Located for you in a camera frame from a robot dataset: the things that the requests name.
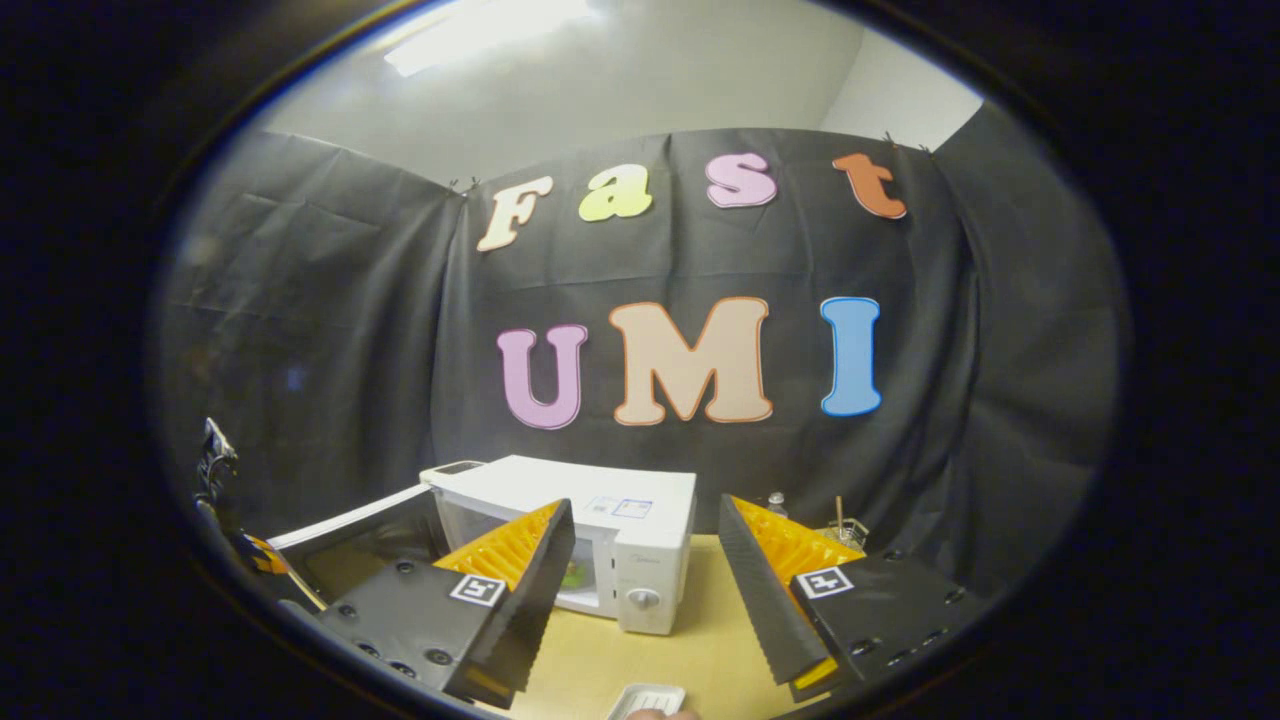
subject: pink letter u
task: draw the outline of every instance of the pink letter u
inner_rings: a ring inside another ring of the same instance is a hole
[[[559,395],[550,405],[534,397],[529,351],[538,345],[538,334],[521,328],[498,336],[502,379],[511,414],[530,428],[556,430],[572,423],[582,406],[577,348],[586,342],[586,328],[556,325],[547,331],[547,342],[556,348],[556,378],[559,386]]]

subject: peach letter m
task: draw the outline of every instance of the peach letter m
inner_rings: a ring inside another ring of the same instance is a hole
[[[613,418],[623,425],[655,425],[667,411],[654,401],[659,383],[681,420],[689,421],[716,378],[707,416],[753,423],[773,414],[760,378],[760,324],[769,305],[759,297],[726,297],[712,307],[690,348],[667,310],[655,302],[616,307],[609,324],[622,332],[626,398]]]

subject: ceiling light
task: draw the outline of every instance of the ceiling light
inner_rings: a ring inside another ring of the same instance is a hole
[[[586,0],[493,0],[453,13],[385,55],[402,77],[443,63],[556,29],[590,15]]]

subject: hand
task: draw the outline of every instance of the hand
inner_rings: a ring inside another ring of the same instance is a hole
[[[663,715],[657,710],[636,710],[623,720],[703,720],[700,715],[691,710],[681,710],[675,715]]]

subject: table surface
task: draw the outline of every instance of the table surface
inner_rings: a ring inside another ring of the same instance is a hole
[[[682,708],[704,720],[774,717],[827,697],[795,703],[773,683],[718,537],[692,537],[685,583],[669,635],[623,633],[611,618],[554,609],[527,691],[511,710],[485,710],[520,720],[605,720],[631,683],[685,688]]]

